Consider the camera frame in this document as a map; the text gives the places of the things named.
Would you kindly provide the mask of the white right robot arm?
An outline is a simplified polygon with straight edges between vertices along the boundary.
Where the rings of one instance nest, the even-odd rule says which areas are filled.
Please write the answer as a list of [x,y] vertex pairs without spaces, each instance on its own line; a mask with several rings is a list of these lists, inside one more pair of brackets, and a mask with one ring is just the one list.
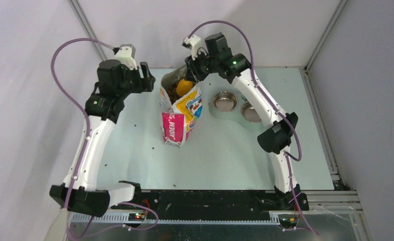
[[297,202],[298,182],[290,164],[290,145],[298,116],[285,111],[259,81],[250,61],[241,53],[233,54],[222,33],[202,40],[196,35],[185,37],[184,47],[190,49],[186,57],[186,76],[194,82],[204,81],[208,75],[217,74],[236,88],[258,114],[265,131],[257,141],[267,152],[274,168],[276,203],[283,210],[291,209]]

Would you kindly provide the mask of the pet food bag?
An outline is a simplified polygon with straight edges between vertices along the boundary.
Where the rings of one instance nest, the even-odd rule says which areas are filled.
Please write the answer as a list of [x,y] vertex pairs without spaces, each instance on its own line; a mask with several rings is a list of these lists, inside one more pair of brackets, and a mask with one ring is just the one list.
[[201,85],[194,87],[183,97],[175,89],[185,78],[186,65],[165,74],[160,87],[160,126],[166,144],[182,146],[188,139],[203,111]]

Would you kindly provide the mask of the yellow plastic scoop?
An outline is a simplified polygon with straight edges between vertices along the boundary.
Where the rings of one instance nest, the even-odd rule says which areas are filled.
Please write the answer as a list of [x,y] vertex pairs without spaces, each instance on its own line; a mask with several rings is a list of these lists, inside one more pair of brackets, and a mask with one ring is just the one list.
[[192,88],[194,87],[194,83],[192,81],[181,79],[177,87],[175,89],[178,96],[183,97],[186,95]]

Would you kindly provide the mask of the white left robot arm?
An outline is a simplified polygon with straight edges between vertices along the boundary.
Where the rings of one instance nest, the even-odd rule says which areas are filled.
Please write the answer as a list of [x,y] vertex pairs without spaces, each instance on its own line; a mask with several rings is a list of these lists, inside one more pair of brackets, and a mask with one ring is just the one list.
[[129,69],[119,60],[102,61],[98,81],[84,105],[85,119],[81,140],[70,170],[60,185],[52,185],[49,195],[68,211],[102,217],[107,210],[124,202],[130,209],[142,205],[138,183],[119,181],[97,189],[97,175],[109,136],[118,122],[124,101],[131,93],[151,92],[155,77],[147,62]]

